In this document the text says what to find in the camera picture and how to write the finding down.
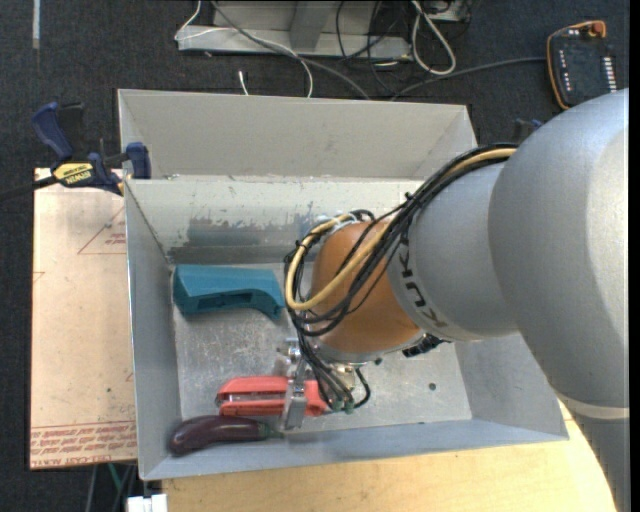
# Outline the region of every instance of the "gray robot arm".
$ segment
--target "gray robot arm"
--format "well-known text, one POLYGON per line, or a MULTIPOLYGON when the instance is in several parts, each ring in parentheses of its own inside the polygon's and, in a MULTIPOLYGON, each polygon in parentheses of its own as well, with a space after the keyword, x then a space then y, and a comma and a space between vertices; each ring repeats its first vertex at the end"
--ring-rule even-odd
POLYGON ((400 305, 436 336, 522 333, 621 510, 630 509, 628 102, 625 90, 575 107, 507 162, 449 185, 388 271, 400 305))

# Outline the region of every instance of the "yellow cable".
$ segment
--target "yellow cable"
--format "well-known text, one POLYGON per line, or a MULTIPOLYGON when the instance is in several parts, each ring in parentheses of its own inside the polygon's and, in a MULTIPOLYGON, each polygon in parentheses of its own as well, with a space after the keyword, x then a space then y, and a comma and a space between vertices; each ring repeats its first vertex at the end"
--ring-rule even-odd
MULTIPOLYGON (((493 160, 496 158, 507 158, 515 153, 515 148, 501 148, 501 149, 491 149, 489 151, 485 151, 484 153, 480 153, 478 155, 472 156, 458 164, 454 165, 449 171, 447 171, 447 175, 452 172, 456 172, 464 167, 469 165, 473 165, 478 162, 483 162, 485 160, 493 160)), ((349 261, 349 263, 335 276, 331 281, 329 281, 325 287, 316 293, 313 297, 305 302, 297 302, 294 297, 293 292, 293 278, 296 274, 296 270, 300 265, 300 261, 307 250, 306 246, 309 242, 311 242, 315 237, 320 236, 325 231, 328 231, 333 226, 335 226, 338 222, 342 222, 351 218, 351 215, 345 214, 340 215, 330 221, 327 221, 319 226, 313 228, 309 234, 302 240, 302 243, 298 247, 298 250, 293 256, 291 260, 291 265, 289 266, 289 272, 287 273, 287 277, 285 280, 285 300, 287 302, 287 306, 296 311, 305 311, 309 310, 318 304, 320 304, 323 300, 325 300, 337 287, 340 285, 349 273, 362 261, 366 258, 376 244, 380 241, 380 239, 384 236, 389 227, 389 224, 386 224, 384 229, 380 230, 376 233, 371 240, 365 246, 356 253, 356 255, 349 261)))

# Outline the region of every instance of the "black carpet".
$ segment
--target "black carpet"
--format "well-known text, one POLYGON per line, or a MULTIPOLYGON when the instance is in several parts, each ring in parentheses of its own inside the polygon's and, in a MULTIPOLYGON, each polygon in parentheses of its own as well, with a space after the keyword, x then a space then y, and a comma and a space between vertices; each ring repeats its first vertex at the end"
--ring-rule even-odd
MULTIPOLYGON (((546 38, 555 30, 585 19, 602 19, 617 55, 618 84, 628 87, 629 0, 484 0, 476 4, 466 32, 456 37, 461 27, 447 28, 458 69, 544 56, 546 38)), ((37 140, 29 122, 39 106, 52 100, 84 102, 88 143, 97 148, 102 137, 107 153, 113 154, 119 150, 118 88, 240 94, 237 71, 243 70, 253 94, 304 94, 304 70, 284 57, 180 54, 173 35, 194 8, 195 2, 43 0, 41 48, 36 51, 32 2, 3 0, 0 191, 28 184, 35 166, 52 163, 53 155, 37 140)), ((371 97, 384 99, 384 90, 366 65, 323 62, 348 74, 371 97)), ((331 75, 314 71, 314 77, 316 97, 354 96, 349 86, 331 75)), ((397 85, 390 74, 381 78, 397 85)), ((469 105, 480 143, 510 139, 516 118, 544 122, 559 112, 540 63, 443 80, 415 90, 412 100, 469 105)), ((0 203, 0 510, 83 510, 91 468, 30 472, 27 465, 32 226, 30 196, 0 203)), ((102 467, 95 510, 109 510, 113 496, 102 467)))

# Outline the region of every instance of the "white cable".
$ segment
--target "white cable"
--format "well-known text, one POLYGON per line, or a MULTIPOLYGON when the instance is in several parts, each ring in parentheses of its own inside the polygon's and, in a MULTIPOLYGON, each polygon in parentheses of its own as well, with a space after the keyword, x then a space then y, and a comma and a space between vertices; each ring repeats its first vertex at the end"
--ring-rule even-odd
POLYGON ((244 85, 244 75, 242 71, 238 71, 238 77, 240 78, 240 85, 242 86, 242 90, 244 91, 245 96, 249 96, 249 91, 247 91, 247 86, 244 85))
POLYGON ((198 6, 196 7, 196 12, 194 12, 191 15, 191 18, 189 18, 187 21, 185 21, 182 26, 178 29, 178 31, 175 33, 175 35, 173 36, 173 40, 174 41, 184 41, 185 39, 188 39, 188 37, 185 38, 181 38, 178 39, 178 34, 184 30, 185 28, 187 28, 189 25, 191 25, 191 23, 193 22, 193 20, 195 20, 198 17, 198 14, 200 14, 200 8, 202 7, 202 0, 198 0, 198 6))
POLYGON ((427 13, 424 12, 424 10, 422 9, 422 6, 420 5, 420 2, 418 2, 417 0, 412 0, 411 4, 415 7, 415 9, 417 11, 416 20, 413 23, 413 31, 411 32, 411 46, 413 47, 413 58, 415 59, 415 61, 418 64, 418 66, 420 66, 422 69, 424 69, 427 73, 432 73, 432 74, 438 75, 438 76, 448 75, 448 74, 452 73, 453 70, 456 69, 456 56, 453 53, 453 50, 451 49, 451 46, 449 46, 449 43, 447 42, 447 40, 440 33, 438 28, 434 25, 433 21, 431 21, 431 18, 429 18, 427 13), (430 68, 429 66, 427 66, 424 63, 424 61, 418 55, 416 39, 418 37, 418 26, 420 25, 420 18, 424 18, 424 21, 427 23, 427 25, 429 25, 429 28, 433 31, 433 33, 436 35, 436 37, 440 40, 440 43, 442 44, 444 49, 449 54, 449 59, 451 60, 451 66, 449 66, 447 69, 445 69, 443 71, 430 68))
MULTIPOLYGON (((229 28, 229 27, 214 27, 214 28, 210 28, 205 30, 204 32, 199 32, 197 34, 192 34, 190 36, 185 36, 185 37, 178 37, 178 34, 180 32, 182 32, 185 28, 187 28, 189 25, 191 25, 191 23, 193 22, 193 20, 195 20, 198 17, 198 14, 200 14, 200 8, 202 7, 202 0, 198 0, 198 6, 196 7, 195 12, 191 15, 191 17, 184 22, 184 24, 178 29, 178 31, 175 33, 175 35, 173 36, 173 40, 181 43, 182 41, 186 41, 187 39, 193 39, 194 37, 200 37, 203 36, 204 34, 208 34, 210 32, 216 32, 218 30, 234 30, 234 32, 237 33, 237 31, 235 29, 229 28)), ((256 35, 253 36, 255 39, 257 39, 258 41, 261 41, 267 45, 271 45, 271 46, 276 46, 278 48, 281 48, 282 50, 286 51, 287 53, 289 53, 290 55, 293 55, 296 58, 300 58, 300 56, 294 52, 291 48, 284 46, 280 43, 276 43, 275 41, 268 41, 266 39, 262 39, 256 35)), ((307 72, 307 76, 309 77, 309 91, 307 92, 307 98, 311 98, 311 95, 313 94, 313 75, 311 74, 311 70, 309 69, 309 66, 307 66, 307 63, 304 62, 303 60, 299 61, 300 64, 302 64, 302 67, 304 67, 304 70, 307 72)), ((247 94, 247 96, 249 95, 249 93, 247 92, 247 89, 244 85, 244 80, 242 75, 240 75, 240 82, 242 84, 242 89, 244 90, 245 94, 247 94)))
MULTIPOLYGON (((258 37, 255 34, 252 34, 252 35, 258 41, 261 41, 261 42, 263 42, 263 43, 265 43, 267 45, 277 46, 278 48, 281 48, 282 50, 284 50, 285 52, 289 53, 290 55, 293 55, 294 57, 296 57, 298 59, 300 58, 300 56, 296 52, 294 52, 291 48, 289 48, 288 46, 285 46, 285 45, 280 44, 280 43, 276 43, 275 41, 269 41, 267 39, 262 39, 261 37, 258 37)), ((299 60, 298 62, 300 62, 300 64, 302 64, 302 67, 307 72, 307 76, 309 77, 309 91, 307 92, 307 98, 311 98, 311 94, 313 94, 313 75, 311 74, 311 70, 309 69, 309 66, 307 66, 307 63, 304 60, 299 60)))

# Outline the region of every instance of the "wooden board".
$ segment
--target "wooden board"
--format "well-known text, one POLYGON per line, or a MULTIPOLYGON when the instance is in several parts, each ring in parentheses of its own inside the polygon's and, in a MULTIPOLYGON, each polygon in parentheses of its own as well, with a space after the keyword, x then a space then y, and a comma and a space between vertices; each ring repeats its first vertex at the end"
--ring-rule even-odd
POLYGON ((35 194, 31 469, 137 456, 121 197, 35 194))
POLYGON ((167 480, 169 510, 615 511, 565 410, 569 441, 167 480))

